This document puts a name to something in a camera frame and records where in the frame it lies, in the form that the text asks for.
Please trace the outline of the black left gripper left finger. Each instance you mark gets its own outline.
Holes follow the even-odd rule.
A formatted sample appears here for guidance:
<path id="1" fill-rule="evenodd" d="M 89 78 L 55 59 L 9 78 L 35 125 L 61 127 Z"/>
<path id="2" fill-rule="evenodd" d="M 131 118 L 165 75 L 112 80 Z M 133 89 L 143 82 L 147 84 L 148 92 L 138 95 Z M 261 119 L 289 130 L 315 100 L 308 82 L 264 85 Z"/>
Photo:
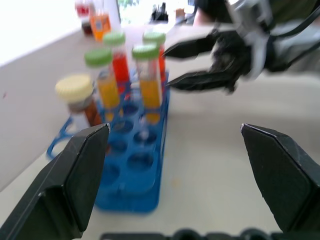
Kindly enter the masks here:
<path id="1" fill-rule="evenodd" d="M 75 240 L 88 227 L 110 126 L 76 133 L 35 177 L 0 227 L 0 240 Z"/>

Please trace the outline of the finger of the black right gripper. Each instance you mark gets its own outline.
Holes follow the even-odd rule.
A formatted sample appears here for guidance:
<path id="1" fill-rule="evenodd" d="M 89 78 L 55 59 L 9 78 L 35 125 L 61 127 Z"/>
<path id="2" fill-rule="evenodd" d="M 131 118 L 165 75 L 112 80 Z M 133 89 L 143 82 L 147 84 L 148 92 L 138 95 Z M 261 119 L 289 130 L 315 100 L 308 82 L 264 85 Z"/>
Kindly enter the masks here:
<path id="1" fill-rule="evenodd" d="M 166 86 L 185 92 L 203 92 L 224 89 L 229 93 L 235 91 L 238 74 L 230 71 L 196 71 L 185 73 Z"/>
<path id="2" fill-rule="evenodd" d="M 205 37 L 188 39 L 175 43 L 166 49 L 162 56 L 176 60 L 195 59 L 199 55 L 209 54 L 213 50 L 219 36 L 219 30 L 213 29 Z"/>

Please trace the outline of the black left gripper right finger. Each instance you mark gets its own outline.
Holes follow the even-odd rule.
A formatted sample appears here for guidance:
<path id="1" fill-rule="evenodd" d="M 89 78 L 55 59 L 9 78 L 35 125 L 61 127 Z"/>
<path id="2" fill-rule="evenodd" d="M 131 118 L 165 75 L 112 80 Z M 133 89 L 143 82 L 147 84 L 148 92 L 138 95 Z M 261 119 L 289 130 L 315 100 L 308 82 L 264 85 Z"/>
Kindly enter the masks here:
<path id="1" fill-rule="evenodd" d="M 276 240 L 320 240 L 320 165 L 290 136 L 242 124 L 256 185 L 281 233 Z"/>

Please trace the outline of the green-capped red test tube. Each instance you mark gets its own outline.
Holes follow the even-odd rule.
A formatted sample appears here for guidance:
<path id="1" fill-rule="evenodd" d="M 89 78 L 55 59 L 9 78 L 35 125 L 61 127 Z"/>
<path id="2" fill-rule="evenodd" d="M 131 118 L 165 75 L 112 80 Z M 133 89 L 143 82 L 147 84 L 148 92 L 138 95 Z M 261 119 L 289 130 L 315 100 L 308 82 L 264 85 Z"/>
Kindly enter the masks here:
<path id="1" fill-rule="evenodd" d="M 111 50 L 112 65 L 120 94 L 124 93 L 130 82 L 127 61 L 126 36 L 124 32 L 111 31 L 103 36 L 103 43 Z"/>
<path id="2" fill-rule="evenodd" d="M 164 85 L 166 80 L 166 62 L 165 62 L 165 42 L 166 34 L 163 32 L 148 31 L 142 35 L 142 42 L 144 44 L 154 44 L 157 45 L 159 49 L 159 69 L 161 76 L 161 84 Z"/>

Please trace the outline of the green-capped yellow test tube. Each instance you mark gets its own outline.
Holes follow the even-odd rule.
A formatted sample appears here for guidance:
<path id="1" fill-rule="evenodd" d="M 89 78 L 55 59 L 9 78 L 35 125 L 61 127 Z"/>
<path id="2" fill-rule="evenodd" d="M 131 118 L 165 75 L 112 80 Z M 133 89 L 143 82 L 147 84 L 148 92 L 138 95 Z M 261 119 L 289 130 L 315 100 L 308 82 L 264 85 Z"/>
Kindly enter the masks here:
<path id="1" fill-rule="evenodd" d="M 149 124 L 155 125 L 160 121 L 163 102 L 160 51 L 156 44 L 151 43 L 134 45 L 131 53 L 136 65 L 145 118 Z"/>
<path id="2" fill-rule="evenodd" d="M 104 119 L 111 122 L 120 105 L 120 95 L 113 67 L 113 55 L 107 48 L 95 48 L 84 54 L 87 67 L 96 71 L 95 86 L 104 110 Z"/>

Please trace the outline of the blue test tube rack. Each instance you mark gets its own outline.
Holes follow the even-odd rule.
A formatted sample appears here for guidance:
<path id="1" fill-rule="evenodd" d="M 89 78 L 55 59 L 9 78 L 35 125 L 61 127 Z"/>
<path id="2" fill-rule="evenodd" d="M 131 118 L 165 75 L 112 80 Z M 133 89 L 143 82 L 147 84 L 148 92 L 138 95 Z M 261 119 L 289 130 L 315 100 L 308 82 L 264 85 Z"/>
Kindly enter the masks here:
<path id="1" fill-rule="evenodd" d="M 95 200 L 101 210 L 144 214 L 159 203 L 170 92 L 165 91 L 160 120 L 153 125 L 146 120 L 137 84 L 137 72 L 131 69 L 130 86 L 121 94 L 110 123 L 109 148 Z"/>

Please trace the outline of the cream-capped brown test tube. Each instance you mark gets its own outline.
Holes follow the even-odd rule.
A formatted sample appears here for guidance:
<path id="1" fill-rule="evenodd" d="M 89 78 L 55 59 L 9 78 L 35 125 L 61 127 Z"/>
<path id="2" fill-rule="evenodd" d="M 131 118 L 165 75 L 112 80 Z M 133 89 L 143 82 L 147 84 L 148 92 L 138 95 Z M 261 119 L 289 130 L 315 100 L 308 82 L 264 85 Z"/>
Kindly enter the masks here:
<path id="1" fill-rule="evenodd" d="M 55 92 L 66 103 L 77 130 L 103 123 L 96 105 L 90 75 L 79 73 L 66 76 L 56 83 Z"/>

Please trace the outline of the dark background equipment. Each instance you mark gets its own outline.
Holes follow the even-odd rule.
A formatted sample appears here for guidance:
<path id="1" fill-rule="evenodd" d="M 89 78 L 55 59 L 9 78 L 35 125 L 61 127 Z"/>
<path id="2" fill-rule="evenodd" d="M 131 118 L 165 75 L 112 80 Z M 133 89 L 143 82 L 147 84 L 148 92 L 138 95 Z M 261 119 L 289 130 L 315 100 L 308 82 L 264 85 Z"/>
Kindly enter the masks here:
<path id="1" fill-rule="evenodd" d="M 150 23 L 168 23 L 169 15 L 166 10 L 166 2 L 162 2 L 161 5 L 154 7 L 150 16 Z"/>

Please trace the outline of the orange liquid bottle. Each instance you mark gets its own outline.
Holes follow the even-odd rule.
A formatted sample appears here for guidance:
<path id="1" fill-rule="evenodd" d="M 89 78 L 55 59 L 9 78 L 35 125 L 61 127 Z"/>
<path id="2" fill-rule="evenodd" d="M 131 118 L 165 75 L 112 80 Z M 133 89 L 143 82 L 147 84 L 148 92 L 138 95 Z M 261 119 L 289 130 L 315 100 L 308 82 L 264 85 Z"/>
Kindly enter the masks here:
<path id="1" fill-rule="evenodd" d="M 104 0 L 91 0 L 89 21 L 94 39 L 102 42 L 104 34 L 111 31 L 110 16 L 104 6 Z"/>

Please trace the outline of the dark red liquid bottle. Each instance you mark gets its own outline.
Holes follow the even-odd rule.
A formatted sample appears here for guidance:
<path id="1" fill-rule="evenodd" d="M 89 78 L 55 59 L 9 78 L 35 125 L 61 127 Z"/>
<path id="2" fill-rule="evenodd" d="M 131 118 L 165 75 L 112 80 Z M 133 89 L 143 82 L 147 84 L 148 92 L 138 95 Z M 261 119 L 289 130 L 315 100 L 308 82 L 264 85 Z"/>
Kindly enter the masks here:
<path id="1" fill-rule="evenodd" d="M 85 36 L 93 36 L 92 27 L 89 20 L 81 22 L 81 30 Z"/>

